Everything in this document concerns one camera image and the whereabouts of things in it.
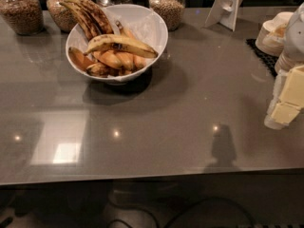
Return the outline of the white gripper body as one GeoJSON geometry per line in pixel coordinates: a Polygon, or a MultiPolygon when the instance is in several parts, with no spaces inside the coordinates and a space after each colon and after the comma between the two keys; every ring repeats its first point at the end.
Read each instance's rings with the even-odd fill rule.
{"type": "Polygon", "coordinates": [[[284,49],[275,63],[275,72],[289,71],[304,64],[304,3],[294,12],[284,34],[284,49]]]}

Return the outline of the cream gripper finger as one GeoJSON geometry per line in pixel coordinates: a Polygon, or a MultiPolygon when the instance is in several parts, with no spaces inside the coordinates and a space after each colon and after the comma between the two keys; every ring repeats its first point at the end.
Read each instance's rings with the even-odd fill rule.
{"type": "Polygon", "coordinates": [[[304,107],[304,66],[295,66],[287,73],[278,103],[271,114],[279,124],[289,124],[304,107]]]}
{"type": "Polygon", "coordinates": [[[272,117],[272,113],[275,110],[275,106],[278,103],[278,97],[283,90],[283,87],[285,85],[286,79],[287,79],[288,72],[281,69],[276,77],[275,77],[275,84],[273,89],[273,99],[270,101],[270,104],[267,109],[266,117],[264,119],[264,125],[274,129],[274,130],[280,130],[285,127],[285,124],[283,123],[277,123],[272,117]]]}

